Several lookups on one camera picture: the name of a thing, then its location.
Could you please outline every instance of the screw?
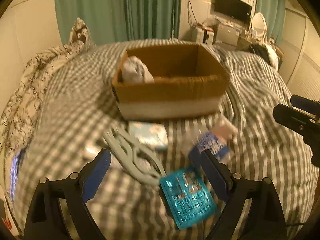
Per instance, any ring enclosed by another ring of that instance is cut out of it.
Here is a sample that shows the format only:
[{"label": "screw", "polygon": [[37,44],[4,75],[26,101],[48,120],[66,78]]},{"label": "screw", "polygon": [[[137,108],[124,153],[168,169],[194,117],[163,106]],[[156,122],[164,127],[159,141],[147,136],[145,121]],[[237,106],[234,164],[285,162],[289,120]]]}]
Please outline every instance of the screw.
[{"label": "screw", "polygon": [[39,180],[40,183],[45,183],[47,181],[47,178],[46,177],[43,177]]},{"label": "screw", "polygon": [[270,184],[270,183],[272,182],[272,180],[269,179],[269,178],[264,178],[263,180],[264,180],[264,182],[267,183],[267,184]]},{"label": "screw", "polygon": [[70,179],[76,179],[78,178],[79,174],[77,172],[71,173],[70,174]]},{"label": "screw", "polygon": [[241,179],[241,178],[242,178],[241,174],[240,174],[240,173],[237,173],[237,172],[235,172],[235,173],[233,174],[233,177],[234,177],[235,179]]}]

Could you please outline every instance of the white mirror frame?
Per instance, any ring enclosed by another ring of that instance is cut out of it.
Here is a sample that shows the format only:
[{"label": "white mirror frame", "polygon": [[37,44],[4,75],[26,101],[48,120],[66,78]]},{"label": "white mirror frame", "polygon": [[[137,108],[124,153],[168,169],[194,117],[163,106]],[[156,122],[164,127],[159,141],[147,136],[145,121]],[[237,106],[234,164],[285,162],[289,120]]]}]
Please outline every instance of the white mirror frame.
[{"label": "white mirror frame", "polygon": [[251,21],[250,21],[250,25],[249,25],[249,32],[250,32],[251,29],[254,30],[254,28],[252,27],[252,21],[253,21],[253,19],[254,19],[255,17],[257,17],[257,16],[260,16],[260,17],[262,18],[263,24],[264,24],[264,29],[263,29],[262,33],[260,33],[259,35],[257,34],[257,38],[261,38],[261,37],[263,37],[263,36],[265,35],[266,28],[267,28],[266,19],[264,18],[264,16],[263,16],[262,13],[260,13],[260,12],[259,12],[259,13],[256,13],[256,14],[252,17],[252,19],[251,19]]}]

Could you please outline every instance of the wall-mounted tv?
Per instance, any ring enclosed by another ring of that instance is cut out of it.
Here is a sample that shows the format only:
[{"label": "wall-mounted tv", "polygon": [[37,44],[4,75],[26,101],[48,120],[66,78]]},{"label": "wall-mounted tv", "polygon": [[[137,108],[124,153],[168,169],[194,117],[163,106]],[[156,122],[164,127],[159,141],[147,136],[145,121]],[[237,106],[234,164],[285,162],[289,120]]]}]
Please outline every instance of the wall-mounted tv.
[{"label": "wall-mounted tv", "polygon": [[216,0],[214,10],[246,24],[250,23],[252,6],[241,0]]}]

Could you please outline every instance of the blue packaging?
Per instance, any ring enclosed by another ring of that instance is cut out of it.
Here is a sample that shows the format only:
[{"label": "blue packaging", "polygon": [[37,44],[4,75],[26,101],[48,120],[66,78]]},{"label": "blue packaging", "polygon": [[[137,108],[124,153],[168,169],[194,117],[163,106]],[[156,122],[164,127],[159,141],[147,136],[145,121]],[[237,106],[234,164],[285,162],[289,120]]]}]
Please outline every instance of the blue packaging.
[{"label": "blue packaging", "polygon": [[167,132],[162,124],[147,122],[129,122],[129,134],[157,151],[165,151],[168,148]]},{"label": "blue packaging", "polygon": [[196,168],[200,168],[201,166],[200,154],[204,150],[210,150],[218,162],[226,164],[225,160],[227,160],[230,150],[223,139],[219,139],[211,132],[207,132],[198,140],[189,153],[189,159]]},{"label": "blue packaging", "polygon": [[217,210],[209,190],[193,166],[161,178],[160,185],[180,230],[206,219]]}]

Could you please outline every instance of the electrical cable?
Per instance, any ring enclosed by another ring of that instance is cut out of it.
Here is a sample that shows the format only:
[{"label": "electrical cable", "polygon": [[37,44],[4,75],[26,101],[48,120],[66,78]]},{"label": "electrical cable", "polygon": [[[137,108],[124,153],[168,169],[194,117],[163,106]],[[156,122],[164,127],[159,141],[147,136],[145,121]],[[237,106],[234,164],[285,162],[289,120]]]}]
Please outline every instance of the electrical cable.
[{"label": "electrical cable", "polygon": [[191,11],[192,11],[193,17],[194,17],[197,25],[198,25],[198,22],[197,22],[197,20],[196,20],[195,14],[194,14],[194,12],[193,12],[192,4],[191,4],[190,1],[188,1],[188,24],[189,24],[190,27],[192,27],[192,17],[191,17],[191,13],[190,13],[190,7],[191,7]]}]

